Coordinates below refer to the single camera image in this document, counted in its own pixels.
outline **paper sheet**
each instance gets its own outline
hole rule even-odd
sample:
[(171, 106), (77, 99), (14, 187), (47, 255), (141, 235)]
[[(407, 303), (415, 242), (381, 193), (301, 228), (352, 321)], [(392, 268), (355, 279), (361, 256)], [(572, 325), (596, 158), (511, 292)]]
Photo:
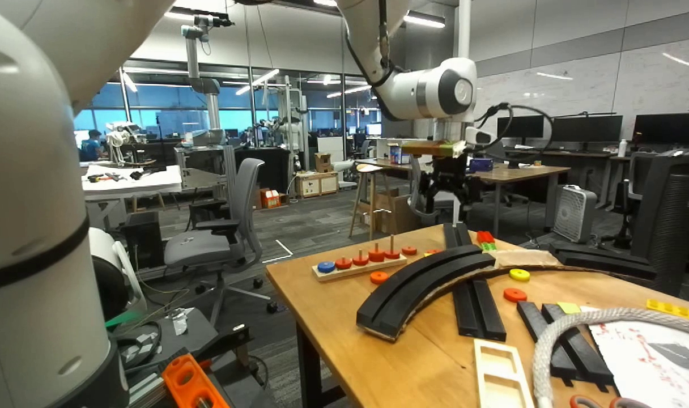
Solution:
[(658, 408), (689, 408), (686, 333), (642, 321), (594, 325), (590, 328), (620, 396)]

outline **person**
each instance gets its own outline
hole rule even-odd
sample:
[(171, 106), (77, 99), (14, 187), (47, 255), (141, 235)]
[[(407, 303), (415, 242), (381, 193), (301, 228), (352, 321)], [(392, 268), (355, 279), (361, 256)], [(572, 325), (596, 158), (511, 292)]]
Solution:
[(82, 145), (79, 145), (79, 160), (98, 160), (99, 150), (101, 150), (99, 131), (90, 130), (88, 141), (82, 141)]

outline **gray carpet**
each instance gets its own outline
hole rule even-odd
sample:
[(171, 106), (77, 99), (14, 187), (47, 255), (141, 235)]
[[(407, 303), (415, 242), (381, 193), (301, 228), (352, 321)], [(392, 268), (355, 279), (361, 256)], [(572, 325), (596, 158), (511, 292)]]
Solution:
[[(295, 200), (280, 208), (255, 210), (254, 224), (259, 240), (266, 248), (266, 259), (284, 256), (285, 251), (277, 244), (280, 240), (295, 251), (295, 256), (314, 255), (368, 238), (362, 231), (348, 238), (354, 190), (339, 190), (327, 198)], [(160, 210), (160, 234), (171, 235), (186, 226), (186, 204), (168, 207)], [(560, 248), (567, 240), (541, 234), (544, 204), (511, 204), (501, 210), (501, 235), (510, 242), (525, 242), (527, 248)], [(468, 228), (492, 228), (492, 204), (476, 204), (467, 218)], [(608, 235), (618, 228), (618, 215), (598, 214), (594, 222), (594, 235)], [(228, 277), (227, 283), (251, 289), (254, 277), (262, 277), (266, 268), (251, 268), (243, 275)], [(271, 285), (266, 281), (260, 292), (271, 294)], [(230, 292), (225, 300), (225, 312), (217, 321), (219, 332), (228, 332), (234, 325), (246, 325), (254, 340), (250, 352), (262, 358), (270, 367), (270, 387), (277, 406), (301, 406), (298, 404), (298, 372), (297, 372), (297, 343), (295, 321), (289, 311), (278, 301), (278, 312), (270, 316), (260, 300), (243, 296)]]

